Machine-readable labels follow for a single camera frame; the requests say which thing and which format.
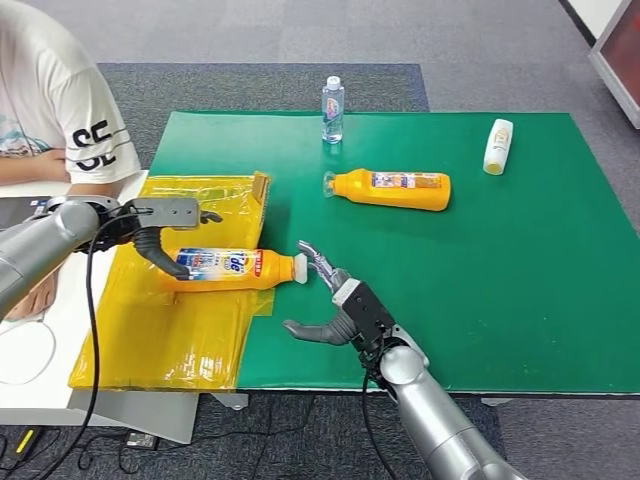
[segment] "white table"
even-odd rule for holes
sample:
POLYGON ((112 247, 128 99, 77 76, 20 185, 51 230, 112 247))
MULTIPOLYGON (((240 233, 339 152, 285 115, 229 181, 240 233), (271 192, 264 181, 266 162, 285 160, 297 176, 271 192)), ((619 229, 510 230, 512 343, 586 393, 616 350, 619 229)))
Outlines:
MULTIPOLYGON (((121 203, 135 197, 147 172, 131 177, 119 197, 121 203)), ((63 195, 69 185, 36 182, 0 187, 2 197, 63 195)), ((115 249, 97 253, 94 259, 94 296, 97 306, 113 260, 115 249)), ((84 420, 91 392, 73 390, 67 385, 87 333, 90 329, 85 289, 86 256, 75 253, 58 275, 55 302, 45 313, 43 322, 56 340, 51 362, 42 374, 25 385, 0 384, 0 424, 79 425, 84 420)), ((9 328, 0 323, 0 333, 9 328)), ((24 351, 37 348, 25 345, 24 351)), ((0 365, 16 368, 16 363, 0 365)), ((100 392, 91 425, 125 426, 169 440, 189 443, 193 431, 197 393, 100 392)))

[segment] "green table mat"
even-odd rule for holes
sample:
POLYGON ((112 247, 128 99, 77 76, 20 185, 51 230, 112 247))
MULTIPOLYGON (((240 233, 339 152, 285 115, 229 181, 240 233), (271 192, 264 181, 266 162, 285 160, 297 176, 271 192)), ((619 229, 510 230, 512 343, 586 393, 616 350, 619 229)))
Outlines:
MULTIPOLYGON (((364 280, 451 391, 640 392, 640 249, 568 114, 352 114, 339 145, 316 114, 173 113, 151 175, 272 177, 261 246, 312 242, 364 280), (505 174, 482 171, 497 118, 514 123, 505 174), (441 213, 326 199, 322 176, 365 167, 444 172, 441 213)), ((238 388, 359 388, 350 346, 290 338, 334 313, 321 281, 278 288, 252 322, 238 388)))

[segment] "yellow plastic bag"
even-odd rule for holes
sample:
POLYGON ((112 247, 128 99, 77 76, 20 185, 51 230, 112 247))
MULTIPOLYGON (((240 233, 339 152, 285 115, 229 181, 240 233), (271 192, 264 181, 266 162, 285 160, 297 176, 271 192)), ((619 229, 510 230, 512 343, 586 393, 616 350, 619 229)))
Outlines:
MULTIPOLYGON (((150 177, 141 197, 189 196, 223 222, 197 230, 164 229, 164 248, 256 248, 269 178, 150 177)), ((273 291, 173 294, 160 288, 157 269, 132 245, 118 247, 97 310, 103 389, 232 389, 245 338, 256 314, 269 314, 273 291)), ((91 334, 69 377, 74 388, 93 382, 91 334)))

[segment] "detergent bottle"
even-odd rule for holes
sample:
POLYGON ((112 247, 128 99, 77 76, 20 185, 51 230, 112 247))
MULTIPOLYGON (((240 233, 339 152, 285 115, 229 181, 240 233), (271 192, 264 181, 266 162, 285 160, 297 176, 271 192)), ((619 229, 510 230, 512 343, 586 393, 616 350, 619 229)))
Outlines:
POLYGON ((325 195, 339 195, 352 202, 438 212, 447 208, 451 182, 444 173, 370 172, 358 168, 349 173, 325 174, 325 195))
POLYGON ((169 253, 189 269, 188 279, 178 280, 160 271, 162 283, 174 292, 216 290, 266 290, 295 280, 306 283, 306 257, 278 255, 271 250, 238 248, 180 248, 169 253))

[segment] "robotic arm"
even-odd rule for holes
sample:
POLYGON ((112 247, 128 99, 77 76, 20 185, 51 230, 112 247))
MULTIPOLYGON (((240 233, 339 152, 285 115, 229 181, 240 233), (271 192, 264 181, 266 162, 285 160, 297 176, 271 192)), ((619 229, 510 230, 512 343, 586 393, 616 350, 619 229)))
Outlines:
POLYGON ((189 275, 160 243, 164 227, 194 229, 220 222, 192 198, 136 198, 120 206, 100 196, 56 197, 42 214, 0 233, 0 321, 42 279, 74 251, 108 250, 133 241, 141 256, 174 277, 189 275))
MULTIPOLYGON (((165 227, 194 229, 220 222, 201 212, 195 199, 137 198, 122 205, 107 197, 57 197, 45 212, 0 233, 0 321, 72 252, 107 250, 133 241, 141 256, 182 278, 189 274, 162 249, 165 227)), ((437 480, 526 480, 494 452, 432 377, 429 361, 397 325, 367 284, 334 268, 308 243, 299 242, 333 294, 337 308, 327 325, 303 326, 288 320, 294 337, 311 342, 351 343, 360 363, 386 390, 403 425, 437 480)))
POLYGON ((360 363, 398 405, 402 424, 437 480, 526 480, 505 462, 474 427, 427 367, 429 360, 367 284, 332 267, 311 245, 298 247, 333 294, 330 323, 284 327, 300 340, 351 343, 360 363))

